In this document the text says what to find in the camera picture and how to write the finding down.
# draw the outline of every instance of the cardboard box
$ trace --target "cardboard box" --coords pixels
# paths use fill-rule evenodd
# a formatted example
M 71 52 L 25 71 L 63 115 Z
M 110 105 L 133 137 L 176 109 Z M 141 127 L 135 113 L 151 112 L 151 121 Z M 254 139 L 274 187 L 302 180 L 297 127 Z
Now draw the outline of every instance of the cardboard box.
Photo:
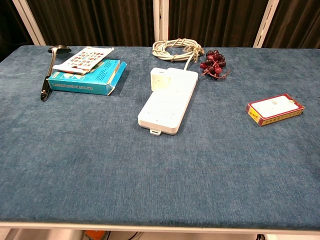
M 103 59 L 85 75 L 56 71 L 48 82 L 52 90 L 109 95 L 126 66 L 124 61 Z
M 245 111 L 260 126 L 300 115 L 305 107 L 288 93 L 248 103 Z

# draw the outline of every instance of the grapes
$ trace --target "grapes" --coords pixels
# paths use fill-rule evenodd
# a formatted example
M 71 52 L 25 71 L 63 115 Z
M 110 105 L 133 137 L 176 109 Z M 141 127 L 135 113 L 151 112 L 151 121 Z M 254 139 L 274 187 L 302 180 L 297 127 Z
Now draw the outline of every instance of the grapes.
M 206 53 L 206 60 L 200 64 L 200 68 L 203 69 L 202 75 L 210 75 L 214 79 L 226 79 L 230 73 L 230 70 L 223 76 L 220 76 L 223 72 L 223 68 L 227 65 L 226 58 L 219 53 L 217 49 L 210 50 Z

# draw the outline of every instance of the dark curtain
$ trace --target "dark curtain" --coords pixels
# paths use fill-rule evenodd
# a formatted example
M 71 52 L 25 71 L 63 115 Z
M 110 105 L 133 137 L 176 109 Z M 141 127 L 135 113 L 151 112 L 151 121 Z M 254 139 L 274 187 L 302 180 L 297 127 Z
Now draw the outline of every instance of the dark curtain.
M 0 62 L 32 39 L 12 0 L 0 1 Z
M 280 0 L 262 47 L 320 48 L 320 0 Z
M 170 0 L 169 40 L 204 47 L 252 47 L 268 0 Z
M 47 45 L 152 46 L 152 0 L 27 0 Z

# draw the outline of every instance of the white power strip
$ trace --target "white power strip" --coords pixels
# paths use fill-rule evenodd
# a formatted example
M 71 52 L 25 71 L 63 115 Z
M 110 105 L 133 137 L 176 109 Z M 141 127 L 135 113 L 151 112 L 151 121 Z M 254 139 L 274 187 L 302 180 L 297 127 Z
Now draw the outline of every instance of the white power strip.
M 178 132 L 198 80 L 195 71 L 176 68 L 168 68 L 166 71 L 169 81 L 165 79 L 165 87 L 161 85 L 156 88 L 138 115 L 139 125 L 150 129 L 150 133 L 157 136 Z

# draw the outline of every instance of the white plug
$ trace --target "white plug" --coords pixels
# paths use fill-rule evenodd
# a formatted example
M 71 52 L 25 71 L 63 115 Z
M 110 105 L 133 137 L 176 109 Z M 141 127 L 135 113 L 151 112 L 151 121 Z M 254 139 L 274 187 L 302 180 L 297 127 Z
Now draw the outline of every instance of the white plug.
M 151 90 L 167 89 L 171 84 L 170 73 L 163 68 L 154 67 L 150 72 Z

